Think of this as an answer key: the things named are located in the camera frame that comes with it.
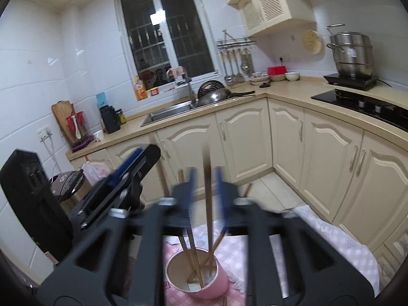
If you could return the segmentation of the brown wooden chopstick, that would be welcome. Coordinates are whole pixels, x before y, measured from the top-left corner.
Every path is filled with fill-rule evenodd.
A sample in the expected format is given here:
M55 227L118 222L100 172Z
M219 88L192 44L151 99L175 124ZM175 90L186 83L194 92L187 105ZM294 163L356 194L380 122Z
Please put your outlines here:
M179 241L180 241L180 244L182 246L183 252L185 253L185 255L186 255L187 259L188 259L189 265L190 265L190 267L192 269L191 278L189 278L188 281L191 281L191 280L197 278L198 283L200 285L200 288L204 288L205 285L204 285L203 278L202 278L202 275L201 275L200 264L198 262L198 256L197 256L197 253L196 253L196 248L195 248L194 238L193 238L193 235L192 235L192 229L191 228L187 229L187 237L188 237L188 240L189 240L190 248L187 247L187 244L185 242L185 238L183 236L181 236L179 238Z

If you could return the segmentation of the long wooden chopstick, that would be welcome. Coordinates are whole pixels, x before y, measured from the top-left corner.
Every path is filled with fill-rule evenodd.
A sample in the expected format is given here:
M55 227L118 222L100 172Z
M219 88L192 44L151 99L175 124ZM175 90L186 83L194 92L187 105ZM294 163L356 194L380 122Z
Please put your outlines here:
M205 186L206 221L208 229L208 264L210 270L209 273L211 274L213 268L212 171L210 147L207 144L203 146L203 172Z

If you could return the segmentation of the white plastic bag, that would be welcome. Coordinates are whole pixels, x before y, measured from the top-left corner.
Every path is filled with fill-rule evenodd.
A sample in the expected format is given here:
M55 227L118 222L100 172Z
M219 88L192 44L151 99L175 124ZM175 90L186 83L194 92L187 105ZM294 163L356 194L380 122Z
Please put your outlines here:
M90 162L83 163L81 170L91 186L97 184L111 174L112 169L105 162Z

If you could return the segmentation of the steel trash bin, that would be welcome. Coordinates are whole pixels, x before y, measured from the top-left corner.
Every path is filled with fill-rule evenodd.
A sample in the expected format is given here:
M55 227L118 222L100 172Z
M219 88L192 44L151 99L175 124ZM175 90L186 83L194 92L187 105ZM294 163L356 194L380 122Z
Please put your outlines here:
M86 178L82 169L54 175L50 180L50 189L63 212L70 215L86 191Z

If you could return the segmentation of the black kettle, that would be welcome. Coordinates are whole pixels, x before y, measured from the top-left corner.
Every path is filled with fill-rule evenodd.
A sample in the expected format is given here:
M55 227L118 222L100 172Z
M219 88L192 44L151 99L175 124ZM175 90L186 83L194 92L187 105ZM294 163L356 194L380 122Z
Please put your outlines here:
M114 133L120 130L120 120L116 114L116 110L109 105L100 108L100 115L104 125L104 130L108 133Z

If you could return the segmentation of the steel sink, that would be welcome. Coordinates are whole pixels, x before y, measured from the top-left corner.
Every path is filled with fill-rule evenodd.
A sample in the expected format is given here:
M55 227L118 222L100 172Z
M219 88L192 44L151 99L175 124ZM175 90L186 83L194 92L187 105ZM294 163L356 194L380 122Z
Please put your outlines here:
M152 124L160 120L165 120L167 118L171 118L175 115L180 115L193 109L195 109L195 106L190 101L176 104L174 106L170 106L167 108L162 108L160 110L149 113L146 116L144 122L141 124L141 126L146 126L148 124Z

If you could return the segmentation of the pink checkered tablecloth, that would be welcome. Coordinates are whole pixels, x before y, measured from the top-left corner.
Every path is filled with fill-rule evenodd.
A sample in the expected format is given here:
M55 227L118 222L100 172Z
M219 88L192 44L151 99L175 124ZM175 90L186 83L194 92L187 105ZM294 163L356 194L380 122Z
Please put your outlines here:
M164 239L164 290L166 305L245 305L247 238L225 236L208 260L208 234L193 229L201 277L194 275L177 237Z

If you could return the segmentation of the pink utensil cup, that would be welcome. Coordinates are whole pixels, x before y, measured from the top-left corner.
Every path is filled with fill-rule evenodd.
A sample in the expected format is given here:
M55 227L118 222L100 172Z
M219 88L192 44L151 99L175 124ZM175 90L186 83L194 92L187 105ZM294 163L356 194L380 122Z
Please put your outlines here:
M196 257L188 251L175 253L167 262L166 279L169 284L189 297L214 300L222 297L229 289L229 279L219 260L205 260L208 251L196 250Z

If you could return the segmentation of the orange snack packet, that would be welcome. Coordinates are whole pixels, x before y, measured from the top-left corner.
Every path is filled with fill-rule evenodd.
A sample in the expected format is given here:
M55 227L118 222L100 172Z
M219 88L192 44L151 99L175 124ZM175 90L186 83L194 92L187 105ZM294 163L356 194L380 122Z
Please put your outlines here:
M135 95L136 95L136 99L138 101L144 100L148 98L148 94L147 94L147 90L145 87L145 83L143 82L143 80L137 75L135 78L135 83L133 86Z

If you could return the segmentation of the wooden cutting board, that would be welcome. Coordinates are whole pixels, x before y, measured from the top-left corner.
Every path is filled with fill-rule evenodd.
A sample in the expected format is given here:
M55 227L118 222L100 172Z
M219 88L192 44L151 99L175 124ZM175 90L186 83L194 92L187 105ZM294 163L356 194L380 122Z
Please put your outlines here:
M75 146L79 140L72 134L67 122L67 118L75 114L75 109L73 108L72 103L68 100L61 100L51 106L51 111L53 112L53 115L59 124L59 128L68 144L71 147Z

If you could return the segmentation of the cream lower cabinets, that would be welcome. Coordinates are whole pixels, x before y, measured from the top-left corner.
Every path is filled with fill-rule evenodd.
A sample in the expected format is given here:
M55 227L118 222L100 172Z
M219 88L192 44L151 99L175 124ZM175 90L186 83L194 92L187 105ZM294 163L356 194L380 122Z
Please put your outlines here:
M116 167L155 142L174 181L179 169L201 167L208 143L232 182L275 170L321 218L368 246L383 276L407 257L407 131L311 96L249 96L141 126L145 118L68 159L78 166L98 153Z

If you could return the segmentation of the cream cabinets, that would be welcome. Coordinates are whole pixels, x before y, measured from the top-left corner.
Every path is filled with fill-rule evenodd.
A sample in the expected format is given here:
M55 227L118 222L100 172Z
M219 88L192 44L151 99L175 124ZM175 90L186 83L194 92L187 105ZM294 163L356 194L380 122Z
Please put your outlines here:
M141 126L145 118L68 159L78 166L98 153L116 167L155 142L174 181L179 169L201 167L208 143L232 182L275 170L321 218L368 246L383 276L407 257L407 131L311 96L249 96Z
M246 35L271 35L316 22L310 0L226 0L241 15Z

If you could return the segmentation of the black wok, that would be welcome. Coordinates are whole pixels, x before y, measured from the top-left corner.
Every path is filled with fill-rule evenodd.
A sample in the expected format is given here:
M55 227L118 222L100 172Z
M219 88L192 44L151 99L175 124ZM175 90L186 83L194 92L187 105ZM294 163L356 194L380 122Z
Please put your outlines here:
M198 101L196 106L207 106L227 99L245 97L254 94L255 91L234 93L227 89L221 82L211 80L203 83L198 89Z

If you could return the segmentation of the dark window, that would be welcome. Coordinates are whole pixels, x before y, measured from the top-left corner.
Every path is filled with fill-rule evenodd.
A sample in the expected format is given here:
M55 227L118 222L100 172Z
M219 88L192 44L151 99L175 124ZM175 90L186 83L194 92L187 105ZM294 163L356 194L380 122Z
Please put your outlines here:
M197 0L118 0L136 75L149 88L216 73L209 33Z

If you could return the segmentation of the hanging utensil rack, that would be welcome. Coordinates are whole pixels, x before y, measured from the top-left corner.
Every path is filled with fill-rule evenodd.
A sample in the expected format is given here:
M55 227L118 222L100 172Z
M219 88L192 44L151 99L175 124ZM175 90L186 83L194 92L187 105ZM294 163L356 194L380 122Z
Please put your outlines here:
M253 37L235 38L224 29L223 38L216 41L223 71L224 82L229 85L241 84L254 73L250 48L257 44Z

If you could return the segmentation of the red container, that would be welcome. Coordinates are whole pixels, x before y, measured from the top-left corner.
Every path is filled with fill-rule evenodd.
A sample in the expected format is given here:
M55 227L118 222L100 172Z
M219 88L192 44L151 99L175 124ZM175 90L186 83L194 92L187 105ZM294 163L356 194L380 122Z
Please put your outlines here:
M267 69L268 75L285 75L287 73L287 68L285 66L272 66Z

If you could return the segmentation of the black gas hob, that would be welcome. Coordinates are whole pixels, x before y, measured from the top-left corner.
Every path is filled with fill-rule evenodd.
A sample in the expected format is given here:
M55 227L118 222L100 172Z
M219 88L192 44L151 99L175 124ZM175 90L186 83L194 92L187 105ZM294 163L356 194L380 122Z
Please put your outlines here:
M404 131L408 128L407 109L366 95L334 89L311 99L368 115Z

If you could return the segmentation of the white bowl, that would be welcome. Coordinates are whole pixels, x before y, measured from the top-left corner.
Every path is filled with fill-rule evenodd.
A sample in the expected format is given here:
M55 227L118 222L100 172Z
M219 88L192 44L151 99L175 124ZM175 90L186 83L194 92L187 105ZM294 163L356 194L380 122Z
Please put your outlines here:
M299 72L287 72L285 73L285 77L288 81L295 82L299 80L300 75L299 75Z

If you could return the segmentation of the black induction cooker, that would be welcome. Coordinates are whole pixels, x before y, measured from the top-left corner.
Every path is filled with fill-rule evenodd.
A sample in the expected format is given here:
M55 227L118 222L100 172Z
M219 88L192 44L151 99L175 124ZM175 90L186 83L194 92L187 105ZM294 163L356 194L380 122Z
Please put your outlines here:
M350 78L338 73L325 75L324 79L330 85L353 88L361 91L368 91L377 84L378 76L372 75L370 78Z

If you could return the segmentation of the cream upper cabinets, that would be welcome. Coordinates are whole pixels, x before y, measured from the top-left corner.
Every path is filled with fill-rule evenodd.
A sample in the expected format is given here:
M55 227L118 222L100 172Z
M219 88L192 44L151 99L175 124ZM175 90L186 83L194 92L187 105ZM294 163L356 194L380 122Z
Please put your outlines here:
M226 0L241 15L246 35L271 35L316 22L310 0Z

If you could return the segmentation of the steel stock pot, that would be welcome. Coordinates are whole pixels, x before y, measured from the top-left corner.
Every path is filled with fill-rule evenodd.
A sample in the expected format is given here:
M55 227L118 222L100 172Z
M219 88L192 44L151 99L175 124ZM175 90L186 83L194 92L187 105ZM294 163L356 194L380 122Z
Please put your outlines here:
M368 79L373 75L373 47L367 35L360 32L332 32L333 28L345 26L343 23L328 25L330 43L337 72L342 77Z

